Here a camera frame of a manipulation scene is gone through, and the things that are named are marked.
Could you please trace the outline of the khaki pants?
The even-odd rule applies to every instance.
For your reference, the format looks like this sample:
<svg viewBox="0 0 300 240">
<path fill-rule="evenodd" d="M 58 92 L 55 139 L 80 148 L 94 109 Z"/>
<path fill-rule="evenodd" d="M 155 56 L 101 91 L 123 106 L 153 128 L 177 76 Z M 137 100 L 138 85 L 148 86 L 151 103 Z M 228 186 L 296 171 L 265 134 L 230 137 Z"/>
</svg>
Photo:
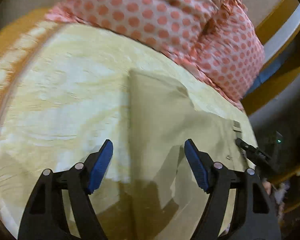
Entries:
<svg viewBox="0 0 300 240">
<path fill-rule="evenodd" d="M 192 139 L 231 170 L 247 163 L 237 136 L 255 144 L 248 117 L 241 111 L 222 118 L 195 109 L 178 80 L 143 70 L 128 76 L 128 193 L 98 214 L 109 239 L 190 239 L 207 204 L 184 154 Z"/>
</svg>

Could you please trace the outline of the right polka dot pillow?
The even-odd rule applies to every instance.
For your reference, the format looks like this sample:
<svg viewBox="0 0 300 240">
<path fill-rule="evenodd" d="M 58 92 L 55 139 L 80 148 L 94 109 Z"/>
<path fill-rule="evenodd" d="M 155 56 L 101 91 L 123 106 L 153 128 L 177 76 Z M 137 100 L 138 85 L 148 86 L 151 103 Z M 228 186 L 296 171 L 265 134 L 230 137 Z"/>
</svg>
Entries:
<svg viewBox="0 0 300 240">
<path fill-rule="evenodd" d="M 180 60 L 196 79 L 213 87 L 238 109 L 243 109 L 241 99 L 264 61 L 264 48 L 246 11 L 242 0 L 228 0 Z"/>
</svg>

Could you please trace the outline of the polka dot pillow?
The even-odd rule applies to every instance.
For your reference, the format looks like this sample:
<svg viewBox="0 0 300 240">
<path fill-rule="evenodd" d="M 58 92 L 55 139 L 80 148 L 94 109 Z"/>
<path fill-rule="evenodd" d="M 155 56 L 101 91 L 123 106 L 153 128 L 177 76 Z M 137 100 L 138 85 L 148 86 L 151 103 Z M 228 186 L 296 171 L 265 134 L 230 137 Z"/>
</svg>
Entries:
<svg viewBox="0 0 300 240">
<path fill-rule="evenodd" d="M 62 0 L 46 15 L 94 25 L 155 50 L 186 53 L 206 24 L 232 0 Z"/>
<path fill-rule="evenodd" d="M 228 0 L 180 60 L 196 79 L 213 87 L 238 109 L 243 109 L 241 99 L 264 61 L 264 48 L 246 11 L 242 0 Z"/>
</svg>

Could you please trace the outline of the yellow floral bed sheet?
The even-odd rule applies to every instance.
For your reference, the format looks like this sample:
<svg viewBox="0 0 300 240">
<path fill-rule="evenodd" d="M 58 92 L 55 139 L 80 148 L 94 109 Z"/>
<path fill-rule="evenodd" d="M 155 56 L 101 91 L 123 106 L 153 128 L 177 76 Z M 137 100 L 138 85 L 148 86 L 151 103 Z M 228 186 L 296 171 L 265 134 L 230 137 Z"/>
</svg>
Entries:
<svg viewBox="0 0 300 240">
<path fill-rule="evenodd" d="M 90 196 L 100 224 L 98 214 L 128 193 L 120 184 L 130 182 L 131 70 L 178 80 L 195 109 L 222 118 L 241 111 L 144 44 L 89 25 L 46 21 L 44 14 L 35 10 L 0 32 L 0 219 L 13 236 L 43 170 L 68 170 L 107 139 L 113 157 Z"/>
</svg>

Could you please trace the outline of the left polka dot pillow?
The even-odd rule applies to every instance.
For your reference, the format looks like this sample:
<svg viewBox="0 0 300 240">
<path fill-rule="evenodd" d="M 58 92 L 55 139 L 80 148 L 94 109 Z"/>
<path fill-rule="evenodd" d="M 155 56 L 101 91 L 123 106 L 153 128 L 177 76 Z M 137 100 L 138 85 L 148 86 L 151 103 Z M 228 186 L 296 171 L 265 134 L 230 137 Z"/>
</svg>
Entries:
<svg viewBox="0 0 300 240">
<path fill-rule="evenodd" d="M 62 0 L 46 15 L 94 25 L 155 50 L 186 53 L 206 24 L 232 0 Z"/>
</svg>

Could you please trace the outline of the wooden door frame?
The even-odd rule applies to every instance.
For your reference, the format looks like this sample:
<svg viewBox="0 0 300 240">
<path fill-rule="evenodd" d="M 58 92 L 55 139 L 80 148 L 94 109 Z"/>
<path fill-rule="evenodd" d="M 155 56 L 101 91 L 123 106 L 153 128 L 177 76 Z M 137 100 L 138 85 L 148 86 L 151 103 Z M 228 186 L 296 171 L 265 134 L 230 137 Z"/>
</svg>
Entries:
<svg viewBox="0 0 300 240">
<path fill-rule="evenodd" d="M 279 96 L 300 74 L 300 3 L 279 0 L 256 27 L 265 63 L 242 105 L 248 116 Z"/>
</svg>

